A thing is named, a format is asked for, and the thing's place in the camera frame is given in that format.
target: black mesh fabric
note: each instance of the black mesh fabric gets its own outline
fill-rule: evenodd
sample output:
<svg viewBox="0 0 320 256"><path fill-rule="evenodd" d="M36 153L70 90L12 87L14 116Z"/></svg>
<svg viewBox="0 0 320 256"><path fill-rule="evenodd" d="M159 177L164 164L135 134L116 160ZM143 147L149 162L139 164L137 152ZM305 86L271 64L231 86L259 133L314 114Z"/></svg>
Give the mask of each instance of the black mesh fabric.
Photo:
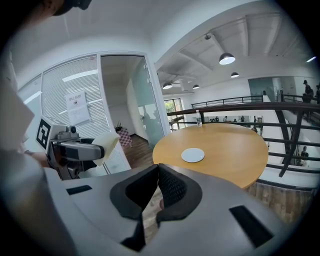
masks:
<svg viewBox="0 0 320 256"><path fill-rule="evenodd" d="M164 209L156 215L158 225L164 221L183 220L202 199L202 189L193 179L160 163L158 185L163 195Z"/></svg>
<svg viewBox="0 0 320 256"><path fill-rule="evenodd" d="M158 172L158 178L165 208L174 205L185 196L187 185L182 179L165 170Z"/></svg>

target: paper sign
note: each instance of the paper sign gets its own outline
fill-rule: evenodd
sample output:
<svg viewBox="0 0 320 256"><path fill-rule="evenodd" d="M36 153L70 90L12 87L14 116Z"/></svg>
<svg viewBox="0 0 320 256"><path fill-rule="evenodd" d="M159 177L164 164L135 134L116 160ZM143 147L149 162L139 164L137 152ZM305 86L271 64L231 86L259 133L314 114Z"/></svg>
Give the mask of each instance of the paper sign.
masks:
<svg viewBox="0 0 320 256"><path fill-rule="evenodd" d="M75 126L84 121L90 120L85 91L69 93L64 96L66 109L71 122Z"/></svg>
<svg viewBox="0 0 320 256"><path fill-rule="evenodd" d="M78 91L74 93L69 93L65 97L66 100L66 109L69 111L71 109L80 107L80 106L86 106L86 94L85 91Z"/></svg>

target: wooden floor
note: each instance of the wooden floor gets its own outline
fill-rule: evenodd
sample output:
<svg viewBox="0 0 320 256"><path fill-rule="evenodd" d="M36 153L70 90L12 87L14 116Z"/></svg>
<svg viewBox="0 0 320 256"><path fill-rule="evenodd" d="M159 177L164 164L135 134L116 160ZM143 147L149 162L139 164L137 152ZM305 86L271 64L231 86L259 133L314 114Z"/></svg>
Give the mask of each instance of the wooden floor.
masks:
<svg viewBox="0 0 320 256"><path fill-rule="evenodd" d="M132 147L125 148L124 153L131 168L153 164L152 150L148 143L136 135L132 136ZM298 220L306 212L312 200L310 191L284 189L258 182L248 187L246 191L272 209L287 224ZM157 233L156 214L161 211L159 203L162 198L158 187L142 213L147 243Z"/></svg>
<svg viewBox="0 0 320 256"><path fill-rule="evenodd" d="M132 147L126 146L123 151L128 160L131 168L137 168L143 165L152 165L152 149L149 147L148 142L137 136L132 135Z"/></svg>

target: checkered cloth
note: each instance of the checkered cloth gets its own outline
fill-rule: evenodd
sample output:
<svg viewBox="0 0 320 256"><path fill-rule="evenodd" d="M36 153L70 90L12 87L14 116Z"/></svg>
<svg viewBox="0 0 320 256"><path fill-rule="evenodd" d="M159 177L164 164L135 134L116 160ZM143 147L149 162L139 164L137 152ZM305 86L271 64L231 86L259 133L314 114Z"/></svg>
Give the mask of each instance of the checkered cloth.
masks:
<svg viewBox="0 0 320 256"><path fill-rule="evenodd" d="M117 131L116 133L119 134L119 136L120 136L119 142L122 147L125 147L127 145L130 145L130 147L131 147L132 139L128 133L127 128L122 127L121 130Z"/></svg>

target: water bottle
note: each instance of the water bottle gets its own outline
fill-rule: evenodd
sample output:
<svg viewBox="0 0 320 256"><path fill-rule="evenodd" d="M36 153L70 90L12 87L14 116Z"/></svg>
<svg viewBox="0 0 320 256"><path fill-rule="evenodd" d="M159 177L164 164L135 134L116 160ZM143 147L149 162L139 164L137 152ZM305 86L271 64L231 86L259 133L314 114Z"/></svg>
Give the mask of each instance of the water bottle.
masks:
<svg viewBox="0 0 320 256"><path fill-rule="evenodd" d="M201 120L201 115L199 113L199 110L196 110L196 125L198 127L202 127L202 120Z"/></svg>

